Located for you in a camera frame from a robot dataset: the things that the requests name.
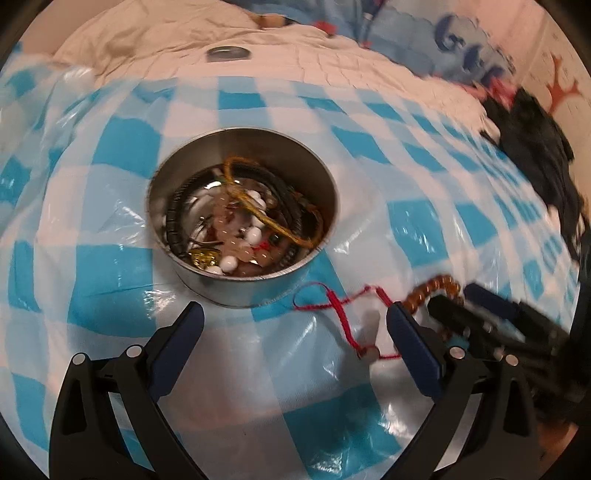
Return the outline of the jewelry pile in tin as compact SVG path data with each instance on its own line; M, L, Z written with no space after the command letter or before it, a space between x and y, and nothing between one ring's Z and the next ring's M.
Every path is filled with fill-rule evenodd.
M249 278L287 269L318 247L322 213L272 169L230 156L171 194L163 219L168 250L211 275Z

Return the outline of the blue white checkered plastic sheet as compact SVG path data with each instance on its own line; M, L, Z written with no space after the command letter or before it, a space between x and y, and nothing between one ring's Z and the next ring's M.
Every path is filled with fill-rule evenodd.
M286 280L221 281L174 261L146 207L176 150L195 169L245 145L335 193L332 235ZM293 160L311 152L322 166ZM394 299L438 274L570 327L578 270L542 200L467 126L392 94L249 77L115 80L14 55L1 72L1 413L46 469L71 357L119 354L204 305L204 337L162 402L214 479L370 479L430 403L399 360L356 355L328 290Z

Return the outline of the black clothing pile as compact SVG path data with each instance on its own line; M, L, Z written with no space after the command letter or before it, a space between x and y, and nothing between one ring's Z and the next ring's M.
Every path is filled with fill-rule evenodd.
M558 212L560 232L571 258L580 259L579 228L583 198L570 175L575 155L560 126L538 100L520 88L512 106L504 107L488 96L483 101L487 116L500 131L499 148L529 180L544 204Z

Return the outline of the pink patterned cloth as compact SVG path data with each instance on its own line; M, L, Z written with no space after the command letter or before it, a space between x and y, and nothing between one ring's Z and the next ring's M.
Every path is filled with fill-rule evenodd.
M462 88L480 102L491 98L500 103L504 108L512 108L515 96L519 87L510 81L494 77L489 86L473 84L472 86L463 85Z

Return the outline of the round silver metal tin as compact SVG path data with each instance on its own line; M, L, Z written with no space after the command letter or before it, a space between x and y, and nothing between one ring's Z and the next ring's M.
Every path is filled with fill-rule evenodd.
M230 127L172 153L150 180L146 208L183 284L246 308L304 279L337 223L339 195L329 168L301 142Z

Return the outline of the blue whale print blanket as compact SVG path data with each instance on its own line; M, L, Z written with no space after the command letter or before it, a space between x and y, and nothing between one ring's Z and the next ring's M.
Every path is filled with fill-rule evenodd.
M277 14L329 35L353 39L415 75L489 86L515 72L509 54L466 1L236 1L256 14Z

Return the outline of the white striped bed sheet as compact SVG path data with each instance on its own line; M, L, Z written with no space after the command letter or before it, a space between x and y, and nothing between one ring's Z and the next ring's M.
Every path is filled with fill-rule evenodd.
M249 60L209 63L206 51L217 46L245 47ZM135 62L102 81L134 76L145 79L198 76L243 76L280 79L342 89L371 90L398 96L436 110L470 130L498 135L481 103L461 86L434 77L419 77L376 52L342 36L329 37L311 26L256 30L207 47L164 55L152 63Z

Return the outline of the round silver tin lid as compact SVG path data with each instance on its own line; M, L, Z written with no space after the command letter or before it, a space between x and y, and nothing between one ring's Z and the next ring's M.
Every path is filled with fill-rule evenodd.
M217 46L206 51L206 60L209 63L249 60L251 56L249 49L231 45Z

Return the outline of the cream striped pillow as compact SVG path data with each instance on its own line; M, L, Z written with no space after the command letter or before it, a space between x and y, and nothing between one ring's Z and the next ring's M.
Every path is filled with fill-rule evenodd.
M123 1L78 27L53 58L107 76L256 30L256 14L224 1Z

